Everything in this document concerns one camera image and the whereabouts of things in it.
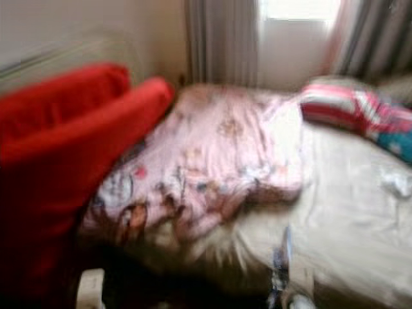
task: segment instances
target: blanket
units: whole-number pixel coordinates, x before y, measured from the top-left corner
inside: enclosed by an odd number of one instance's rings
[[[302,185],[301,127],[291,96],[192,86],[105,179],[80,231],[123,243],[172,219],[178,238],[194,239],[243,203],[293,200]]]

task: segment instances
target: crumpled bedding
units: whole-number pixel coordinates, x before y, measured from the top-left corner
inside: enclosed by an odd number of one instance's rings
[[[180,240],[195,239],[244,202],[292,201],[303,182],[301,129],[292,97],[193,86],[105,179],[80,231],[125,243],[172,218]]]

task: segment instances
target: curtain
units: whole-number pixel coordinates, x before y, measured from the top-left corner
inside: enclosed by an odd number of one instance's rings
[[[258,0],[186,0],[193,82],[257,86]]]
[[[375,80],[412,65],[412,0],[358,0],[335,73]]]

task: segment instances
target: bed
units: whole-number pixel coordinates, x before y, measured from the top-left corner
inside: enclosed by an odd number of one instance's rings
[[[70,59],[77,63],[73,55],[82,58],[90,42],[80,51],[76,46]],[[103,59],[113,61],[112,55]],[[39,68],[20,73],[32,82]],[[318,306],[411,308],[412,200],[399,196],[397,184],[408,184],[412,169],[362,137],[308,122],[301,151],[303,189],[296,200],[242,204],[231,220],[190,241],[180,241],[168,220],[124,243],[125,252],[157,272],[202,276],[233,294],[267,295],[273,251],[290,226],[294,259],[312,278],[307,289]]]

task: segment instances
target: pillow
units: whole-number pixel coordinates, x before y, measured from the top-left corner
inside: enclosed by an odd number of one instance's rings
[[[412,164],[412,112],[372,88],[314,81],[301,93],[305,119],[345,127]]]
[[[377,89],[405,107],[412,108],[412,74],[384,80]]]
[[[128,90],[125,68],[99,64],[0,100],[2,294],[54,295],[82,206],[173,96],[159,78]]]

